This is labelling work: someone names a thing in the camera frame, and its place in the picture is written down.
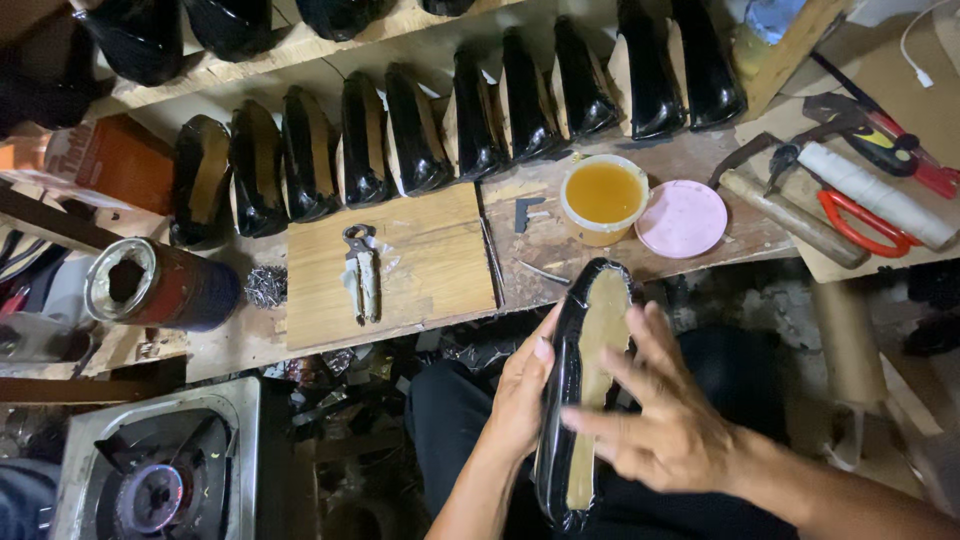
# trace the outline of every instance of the black pants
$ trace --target black pants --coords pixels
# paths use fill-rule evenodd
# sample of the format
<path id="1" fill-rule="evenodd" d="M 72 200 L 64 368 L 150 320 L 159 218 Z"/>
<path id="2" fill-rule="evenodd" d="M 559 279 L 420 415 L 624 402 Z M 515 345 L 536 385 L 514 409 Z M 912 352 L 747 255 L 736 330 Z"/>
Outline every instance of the black pants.
<path id="1" fill-rule="evenodd" d="M 759 334 L 706 328 L 680 336 L 687 366 L 724 418 L 786 442 L 773 353 Z M 449 497 L 490 416 L 493 389 L 456 361 L 439 362 L 413 379 L 406 424 L 434 517 Z M 549 538 L 528 459 L 514 488 L 506 538 Z M 746 501 L 719 493 L 663 495 L 601 469 L 598 503 L 577 538 L 796 538 L 796 530 Z"/>

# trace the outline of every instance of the finger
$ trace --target finger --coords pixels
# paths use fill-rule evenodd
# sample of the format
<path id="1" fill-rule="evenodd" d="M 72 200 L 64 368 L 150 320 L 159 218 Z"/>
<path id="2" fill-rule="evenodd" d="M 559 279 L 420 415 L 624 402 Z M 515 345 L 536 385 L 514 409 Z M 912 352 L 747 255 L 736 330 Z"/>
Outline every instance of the finger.
<path id="1" fill-rule="evenodd" d="M 624 479 L 647 482 L 657 471 L 657 457 L 650 451 L 638 450 L 622 443 L 597 439 L 593 452 L 610 463 Z"/>
<path id="2" fill-rule="evenodd" d="M 600 352 L 600 366 L 643 406 L 662 405 L 672 399 L 669 381 L 651 366 L 636 366 L 611 347 Z"/>
<path id="3" fill-rule="evenodd" d="M 680 343 L 673 335 L 673 330 L 670 328 L 670 323 L 667 321 L 663 307 L 656 302 L 648 302 L 647 305 L 643 307 L 643 312 L 647 316 L 650 330 L 657 337 L 660 344 L 667 350 L 667 353 L 669 353 L 674 360 L 683 358 L 680 355 Z"/>
<path id="4" fill-rule="evenodd" d="M 538 398 L 550 378 L 553 369 L 553 346 L 545 337 L 538 337 L 534 352 L 527 357 L 523 365 L 523 375 L 520 379 L 520 390 L 528 396 Z"/>
<path id="5" fill-rule="evenodd" d="M 537 329 L 530 334 L 523 343 L 516 348 L 516 351 L 507 358 L 507 362 L 503 364 L 503 373 L 500 376 L 500 380 L 518 380 L 523 374 L 523 368 L 526 365 L 526 361 L 534 353 L 534 348 L 537 346 L 538 338 L 543 337 L 549 340 L 553 337 L 553 332 L 557 328 L 557 319 L 560 317 L 560 310 L 564 306 L 564 301 L 560 300 L 550 312 L 546 314 L 546 317 L 540 321 L 540 325 L 537 326 Z"/>
<path id="6" fill-rule="evenodd" d="M 568 430 L 595 435 L 633 448 L 652 449 L 656 445 L 657 425 L 640 414 L 590 412 L 573 407 L 560 411 L 560 419 Z"/>
<path id="7" fill-rule="evenodd" d="M 520 345 L 514 355 L 526 358 L 534 352 L 534 347 L 537 345 L 538 337 L 545 337 L 547 340 L 552 339 L 553 332 L 557 329 L 557 320 L 560 318 L 560 311 L 563 308 L 564 301 L 560 300 L 555 306 L 553 306 L 553 309 L 550 309 L 550 312 L 546 314 L 546 317 L 543 317 L 543 320 L 540 321 L 540 325 L 537 326 L 537 329 L 530 334 L 530 337 L 523 341 L 523 344 Z"/>
<path id="8" fill-rule="evenodd" d="M 658 332 L 651 328 L 651 317 L 646 310 L 640 306 L 633 306 L 627 310 L 627 328 L 630 329 L 630 335 L 636 343 L 636 351 L 653 367 L 660 370 L 665 375 L 673 375 L 677 371 L 674 359 L 671 357 L 671 350 L 668 343 L 663 343 L 663 338 Z"/>

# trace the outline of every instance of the blue object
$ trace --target blue object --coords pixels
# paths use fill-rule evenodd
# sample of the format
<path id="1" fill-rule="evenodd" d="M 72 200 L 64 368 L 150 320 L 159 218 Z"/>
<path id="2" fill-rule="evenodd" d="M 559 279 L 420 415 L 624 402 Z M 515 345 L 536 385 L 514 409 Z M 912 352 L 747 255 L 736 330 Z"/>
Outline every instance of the blue object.
<path id="1" fill-rule="evenodd" d="M 806 0 L 751 0 L 744 22 L 761 39 L 776 45 Z"/>

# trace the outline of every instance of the wooden shelf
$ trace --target wooden shelf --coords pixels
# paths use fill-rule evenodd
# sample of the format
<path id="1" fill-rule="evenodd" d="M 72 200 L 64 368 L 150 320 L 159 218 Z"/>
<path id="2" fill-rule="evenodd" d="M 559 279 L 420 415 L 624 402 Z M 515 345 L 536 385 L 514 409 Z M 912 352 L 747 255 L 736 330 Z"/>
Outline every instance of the wooden shelf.
<path id="1" fill-rule="evenodd" d="M 212 53 L 202 51 L 186 57 L 186 64 L 191 66 L 187 73 L 165 85 L 147 87 L 118 79 L 110 96 L 92 103 L 86 117 L 94 119 L 138 109 L 231 81 L 238 81 L 251 75 L 323 58 L 339 51 L 403 36 L 458 18 L 470 17 L 524 1 L 476 0 L 476 3 L 462 17 L 444 17 L 425 12 L 420 8 L 418 0 L 396 0 L 396 4 L 385 17 L 372 22 L 355 39 L 339 43 L 320 38 L 306 23 L 298 22 L 276 30 L 275 32 L 285 35 L 277 46 L 250 61 L 239 63 L 222 61 Z"/>

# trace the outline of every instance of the gas stove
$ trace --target gas stove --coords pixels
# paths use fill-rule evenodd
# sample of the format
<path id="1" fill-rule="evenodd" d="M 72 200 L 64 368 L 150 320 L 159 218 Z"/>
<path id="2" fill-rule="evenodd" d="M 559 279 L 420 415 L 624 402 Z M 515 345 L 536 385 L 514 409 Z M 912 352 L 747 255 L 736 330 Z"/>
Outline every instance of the gas stove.
<path id="1" fill-rule="evenodd" d="M 286 537 L 286 418 L 256 378 L 75 416 L 50 538 Z"/>

